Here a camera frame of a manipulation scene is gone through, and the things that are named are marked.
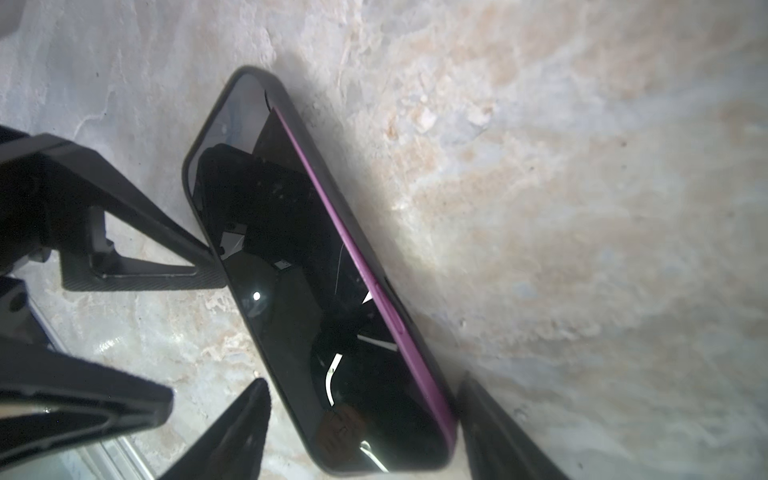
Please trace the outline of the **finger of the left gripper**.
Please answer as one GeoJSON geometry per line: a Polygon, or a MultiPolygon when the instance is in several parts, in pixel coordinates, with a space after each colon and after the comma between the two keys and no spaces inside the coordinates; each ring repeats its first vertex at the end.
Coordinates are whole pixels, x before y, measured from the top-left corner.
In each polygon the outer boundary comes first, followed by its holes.
{"type": "Polygon", "coordinates": [[[1,129],[1,273],[60,259],[75,292],[218,289],[226,281],[210,248],[163,213],[98,152],[51,134],[1,129]],[[106,215],[184,259],[182,265],[121,255],[106,215]]]}
{"type": "Polygon", "coordinates": [[[1,467],[163,425],[170,388],[54,350],[24,281],[1,280],[1,467]]]}

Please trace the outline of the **black phone case with camera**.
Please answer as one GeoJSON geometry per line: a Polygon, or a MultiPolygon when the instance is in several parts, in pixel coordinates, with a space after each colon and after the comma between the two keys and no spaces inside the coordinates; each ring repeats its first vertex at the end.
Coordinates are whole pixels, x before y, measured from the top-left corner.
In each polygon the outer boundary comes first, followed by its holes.
{"type": "Polygon", "coordinates": [[[182,178],[311,459],[337,476],[446,467],[447,381],[275,75],[233,74],[182,178]]]}

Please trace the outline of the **phone with pink edge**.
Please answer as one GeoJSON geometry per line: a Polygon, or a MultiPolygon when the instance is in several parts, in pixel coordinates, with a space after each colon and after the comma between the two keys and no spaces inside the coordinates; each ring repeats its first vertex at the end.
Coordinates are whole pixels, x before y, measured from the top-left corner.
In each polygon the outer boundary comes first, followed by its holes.
{"type": "Polygon", "coordinates": [[[286,410],[318,465],[436,470],[449,442],[276,113],[202,150],[192,200],[286,410]]]}

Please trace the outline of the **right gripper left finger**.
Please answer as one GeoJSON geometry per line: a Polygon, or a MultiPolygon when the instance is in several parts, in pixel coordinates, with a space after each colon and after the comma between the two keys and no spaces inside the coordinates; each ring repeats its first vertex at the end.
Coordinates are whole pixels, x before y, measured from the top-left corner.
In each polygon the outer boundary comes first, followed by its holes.
{"type": "Polygon", "coordinates": [[[257,479],[270,414],[268,383],[257,378],[162,477],[257,479]]]}

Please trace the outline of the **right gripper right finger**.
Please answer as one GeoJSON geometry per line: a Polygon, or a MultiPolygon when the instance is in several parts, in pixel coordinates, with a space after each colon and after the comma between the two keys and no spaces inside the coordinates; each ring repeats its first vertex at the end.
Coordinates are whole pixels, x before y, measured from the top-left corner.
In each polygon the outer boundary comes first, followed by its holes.
{"type": "Polygon", "coordinates": [[[568,479],[469,374],[459,387],[457,407],[473,479],[568,479]]]}

